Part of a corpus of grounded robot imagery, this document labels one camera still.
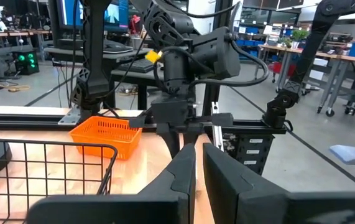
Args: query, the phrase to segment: concrete floor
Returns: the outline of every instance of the concrete floor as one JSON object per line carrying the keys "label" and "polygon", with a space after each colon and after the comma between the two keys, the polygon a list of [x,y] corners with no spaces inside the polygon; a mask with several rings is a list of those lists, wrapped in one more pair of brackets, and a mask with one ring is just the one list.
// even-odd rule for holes
{"label": "concrete floor", "polygon": [[[15,82],[30,85],[30,90],[9,93],[0,90],[0,105],[67,107],[65,85],[49,93],[39,101],[39,96],[58,85],[55,68],[40,66],[41,72],[24,76]],[[251,80],[254,65],[242,65],[241,75],[234,80]],[[260,85],[247,88],[222,87],[219,105],[221,112],[230,112],[235,119],[260,119],[266,103],[275,96],[271,77]],[[198,101],[203,101],[204,86],[198,86]],[[344,100],[338,99],[329,118],[323,111],[316,114],[321,91],[304,96],[299,104],[289,109],[287,118],[293,123],[293,134],[276,136],[264,169],[263,176],[290,191],[342,191],[355,190],[355,167],[346,166],[335,159],[328,149],[335,144],[355,146],[355,116],[344,114]],[[149,96],[149,103],[157,94]],[[137,108],[137,98],[118,95],[116,106],[121,109]]]}

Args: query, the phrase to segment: table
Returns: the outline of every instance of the table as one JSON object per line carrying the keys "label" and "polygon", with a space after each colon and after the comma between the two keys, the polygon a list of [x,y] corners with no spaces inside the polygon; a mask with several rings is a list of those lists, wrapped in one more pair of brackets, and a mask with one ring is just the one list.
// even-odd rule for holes
{"label": "table", "polygon": [[[0,113],[26,113],[26,114],[66,114],[69,109],[66,108],[26,108],[18,106],[0,106]],[[140,111],[118,111],[120,116],[135,116],[140,113]],[[39,141],[65,141],[71,142],[71,137],[67,132],[57,131],[57,132],[46,132],[46,131],[0,131],[0,138],[2,139],[23,139],[23,140],[39,140]],[[202,144],[204,142],[209,142],[206,135],[199,137],[196,142],[196,163],[198,168],[198,177],[196,183],[196,195],[195,195],[195,223],[214,223],[213,216],[209,204],[208,194],[205,187],[205,180],[203,176],[203,163],[202,163]],[[11,146],[13,155],[20,157],[21,150],[18,146]],[[32,146],[29,150],[29,157],[43,158],[44,149],[43,147]],[[68,150],[67,160],[70,159],[74,161],[79,157],[76,149]],[[57,152],[56,148],[47,148],[47,160],[60,159],[60,153]],[[88,156],[90,162],[96,160],[96,157]],[[133,153],[132,157],[128,161],[116,161],[113,166],[113,176],[111,184],[112,194],[136,194],[141,189],[143,189],[150,181],[152,181],[157,175],[165,168],[165,166],[170,162],[169,151],[163,142],[163,140],[156,136],[155,134],[143,133],[142,139],[139,143],[138,148]],[[25,170],[21,167],[25,167],[23,164],[9,164],[9,173],[14,175],[25,175]],[[43,167],[36,166],[34,163],[29,164],[28,168],[32,171],[32,174],[41,175],[44,172]],[[59,169],[57,166],[50,167],[47,170],[47,175],[57,175],[59,174]],[[93,174],[98,170],[95,168],[86,167],[86,174]],[[82,170],[74,169],[68,172],[68,176],[76,177],[81,175]],[[48,184],[48,194],[59,194],[60,189],[63,189],[63,184],[54,182]],[[0,182],[0,190],[5,188],[5,183]],[[16,180],[11,183],[11,189],[14,193],[20,193],[26,195],[26,183],[21,180]],[[43,194],[45,187],[35,180],[29,181],[29,187],[32,189],[31,194]],[[94,189],[96,186],[92,186],[89,183],[85,185],[88,189],[87,193],[95,194]],[[68,184],[68,193],[73,194],[81,192],[80,184]],[[41,197],[32,197],[30,203],[41,199]],[[14,197],[10,198],[11,205],[11,217],[25,217],[26,213],[26,197]],[[0,217],[4,218],[7,216],[7,198],[0,197]]]}
{"label": "table", "polygon": [[[126,71],[123,70],[113,70],[111,72],[112,78],[115,81],[120,81]],[[158,76],[160,80],[164,80],[164,71],[158,70]],[[139,72],[129,72],[127,77],[124,79],[123,82],[136,84],[138,86],[138,93],[137,93],[137,108],[139,110],[146,110],[147,109],[147,86],[155,86],[154,79],[154,71],[150,71],[147,73],[139,73]]]}
{"label": "table", "polygon": [[[45,52],[50,53],[53,55],[53,57],[57,60],[60,61],[64,61],[64,62],[71,62],[72,61],[72,54],[73,54],[73,50],[65,50],[65,49],[58,49],[55,47],[47,47],[44,49]],[[139,57],[142,57],[144,54],[148,53],[151,49],[142,49],[139,52]],[[121,54],[103,54],[103,71],[105,74],[111,74],[111,72],[115,69],[118,68],[118,66],[123,63],[123,60],[125,60],[126,58],[131,58],[136,54],[136,50],[133,50],[132,52],[128,52],[128,53],[121,53]],[[76,51],[76,60],[75,62],[83,62],[83,51],[81,50],[77,50]],[[115,74],[115,77],[111,78],[115,78],[113,79],[113,81],[118,81],[121,79],[121,77],[118,75],[121,73],[117,73]],[[126,77],[126,81],[128,82],[128,80],[134,80],[133,78],[128,78],[130,76],[131,72],[129,72],[128,76]],[[109,89],[112,90],[115,87],[114,82],[109,82]],[[115,93],[110,94],[108,97],[108,105],[112,108],[115,107],[116,102],[115,102]],[[143,105],[139,105],[139,108],[144,110],[147,109],[147,104],[145,104],[145,107],[143,107]]]}
{"label": "table", "polygon": [[[285,83],[285,80],[287,78],[287,73],[289,70],[289,65],[290,65],[290,60],[292,58],[292,54],[301,54],[302,50],[301,49],[288,49],[286,47],[275,47],[275,46],[269,46],[269,45],[260,45],[259,46],[259,53],[261,53],[261,48],[264,49],[274,49],[274,50],[279,50],[279,51],[284,51],[287,54],[284,54],[284,58],[282,60],[282,68],[281,68],[281,73],[279,76],[279,79],[277,81],[277,91],[283,88],[283,85]],[[320,113],[322,108],[324,107],[329,95],[330,100],[328,102],[328,107],[326,111],[327,116],[333,116],[334,111],[333,111],[333,105],[337,100],[337,97],[339,96],[339,92],[341,90],[344,90],[346,93],[349,95],[355,94],[355,82],[351,88],[344,88],[342,87],[343,81],[345,78],[348,76],[348,65],[350,62],[355,62],[355,57],[347,56],[347,55],[330,55],[326,54],[323,52],[317,52],[316,56],[318,57],[324,57],[324,58],[329,58],[329,59],[334,59],[336,60],[331,68],[329,70],[329,76],[328,76],[328,81],[325,83],[324,81],[319,81],[315,80],[313,78],[306,78],[306,80],[310,80],[311,82],[315,82],[321,86],[323,86],[324,92],[321,97],[320,105],[318,106],[317,113]],[[319,69],[319,66],[313,66],[313,69]],[[321,69],[320,71],[327,73],[328,70]]]}

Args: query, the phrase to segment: black wire basket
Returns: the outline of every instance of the black wire basket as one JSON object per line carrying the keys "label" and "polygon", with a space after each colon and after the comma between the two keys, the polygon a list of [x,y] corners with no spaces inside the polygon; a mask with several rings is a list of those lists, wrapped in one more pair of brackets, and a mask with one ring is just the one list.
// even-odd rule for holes
{"label": "black wire basket", "polygon": [[[113,150],[87,156],[81,146]],[[0,223],[24,223],[30,206],[51,195],[110,194],[114,146],[0,139]]]}

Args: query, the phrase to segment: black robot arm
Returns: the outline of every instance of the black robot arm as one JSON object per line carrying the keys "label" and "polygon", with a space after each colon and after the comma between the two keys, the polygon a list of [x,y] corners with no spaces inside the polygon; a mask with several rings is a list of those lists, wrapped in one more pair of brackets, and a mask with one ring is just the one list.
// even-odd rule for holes
{"label": "black robot arm", "polygon": [[263,122],[273,128],[283,128],[286,109],[297,103],[302,82],[311,68],[318,47],[331,26],[340,16],[355,13],[355,0],[323,0],[315,12],[311,34],[307,38],[300,60],[293,75],[289,78],[279,94],[267,104]]}

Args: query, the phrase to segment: orange plastic basket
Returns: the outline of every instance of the orange plastic basket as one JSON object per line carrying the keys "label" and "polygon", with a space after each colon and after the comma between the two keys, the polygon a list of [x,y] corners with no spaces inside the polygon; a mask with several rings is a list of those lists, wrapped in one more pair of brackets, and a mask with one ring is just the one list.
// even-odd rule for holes
{"label": "orange plastic basket", "polygon": [[[109,144],[118,150],[117,159],[129,159],[141,138],[142,128],[130,128],[129,121],[92,116],[70,131],[74,142]],[[79,153],[101,156],[101,147],[77,146]],[[114,151],[103,148],[103,157],[112,158]]]}

